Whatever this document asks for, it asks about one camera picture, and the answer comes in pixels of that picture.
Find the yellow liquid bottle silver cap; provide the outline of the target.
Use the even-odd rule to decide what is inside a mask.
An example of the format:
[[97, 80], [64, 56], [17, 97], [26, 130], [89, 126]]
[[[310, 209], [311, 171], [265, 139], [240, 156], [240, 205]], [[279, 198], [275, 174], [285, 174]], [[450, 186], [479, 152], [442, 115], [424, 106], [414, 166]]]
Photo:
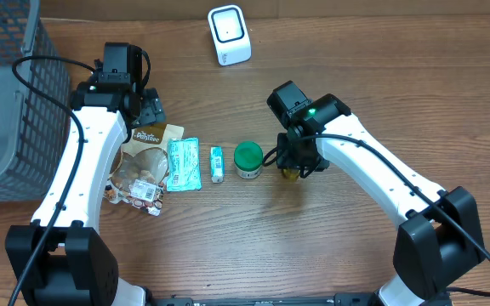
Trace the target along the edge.
[[297, 168], [283, 168], [282, 176], [289, 181], [297, 181], [300, 178], [300, 170]]

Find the teal white snack packet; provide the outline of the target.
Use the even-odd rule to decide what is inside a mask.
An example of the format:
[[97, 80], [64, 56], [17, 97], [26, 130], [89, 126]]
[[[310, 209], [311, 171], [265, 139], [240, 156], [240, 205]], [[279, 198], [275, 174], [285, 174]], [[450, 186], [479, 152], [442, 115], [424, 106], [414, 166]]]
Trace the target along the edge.
[[198, 138], [170, 140], [168, 165], [168, 191], [181, 192], [202, 188]]

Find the small teal white packet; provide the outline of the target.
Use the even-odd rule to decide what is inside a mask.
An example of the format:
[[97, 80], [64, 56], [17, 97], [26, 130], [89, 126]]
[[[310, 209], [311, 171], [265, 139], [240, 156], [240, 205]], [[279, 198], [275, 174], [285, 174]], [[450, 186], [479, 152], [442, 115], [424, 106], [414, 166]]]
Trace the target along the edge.
[[210, 169], [213, 183], [222, 183], [225, 176], [224, 154], [220, 146], [210, 148]]

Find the brown snack packet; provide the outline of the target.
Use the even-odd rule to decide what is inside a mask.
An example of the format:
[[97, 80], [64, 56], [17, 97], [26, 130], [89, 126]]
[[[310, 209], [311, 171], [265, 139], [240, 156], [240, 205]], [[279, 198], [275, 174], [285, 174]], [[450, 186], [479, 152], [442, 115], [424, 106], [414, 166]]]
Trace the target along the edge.
[[167, 123], [134, 129], [113, 161], [104, 198], [112, 204], [128, 204], [159, 215], [169, 176], [168, 142], [181, 139], [184, 131]]

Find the green lid white jar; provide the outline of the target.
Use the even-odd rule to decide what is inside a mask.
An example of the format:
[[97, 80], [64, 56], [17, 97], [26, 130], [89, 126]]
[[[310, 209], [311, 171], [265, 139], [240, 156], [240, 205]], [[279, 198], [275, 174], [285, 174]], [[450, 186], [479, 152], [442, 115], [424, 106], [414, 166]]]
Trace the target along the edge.
[[241, 142], [234, 150], [236, 174], [242, 179], [255, 179], [262, 171], [263, 151], [253, 141]]

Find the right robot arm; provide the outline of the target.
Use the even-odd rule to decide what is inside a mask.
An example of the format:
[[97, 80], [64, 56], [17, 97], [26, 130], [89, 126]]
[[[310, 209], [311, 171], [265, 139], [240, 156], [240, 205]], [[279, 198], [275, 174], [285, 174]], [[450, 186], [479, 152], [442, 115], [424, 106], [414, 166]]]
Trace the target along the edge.
[[484, 260], [476, 199], [462, 187], [447, 191], [400, 161], [328, 93], [312, 100], [291, 81], [267, 104], [284, 130], [264, 159], [302, 179], [335, 165], [384, 210], [397, 229], [396, 276], [373, 295], [339, 293], [343, 305], [449, 305], [449, 287]]

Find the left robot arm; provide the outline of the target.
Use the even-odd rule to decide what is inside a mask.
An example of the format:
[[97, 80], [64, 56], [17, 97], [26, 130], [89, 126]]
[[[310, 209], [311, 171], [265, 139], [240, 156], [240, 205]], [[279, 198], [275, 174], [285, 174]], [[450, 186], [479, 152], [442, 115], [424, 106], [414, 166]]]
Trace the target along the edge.
[[134, 129], [164, 119], [157, 91], [148, 88], [148, 53], [109, 42], [70, 99], [62, 103], [18, 72], [15, 78], [71, 119], [69, 137], [52, 184], [28, 225], [13, 225], [5, 239], [17, 283], [9, 304], [152, 305], [151, 291], [119, 275], [118, 264], [99, 234], [100, 209], [111, 164]]

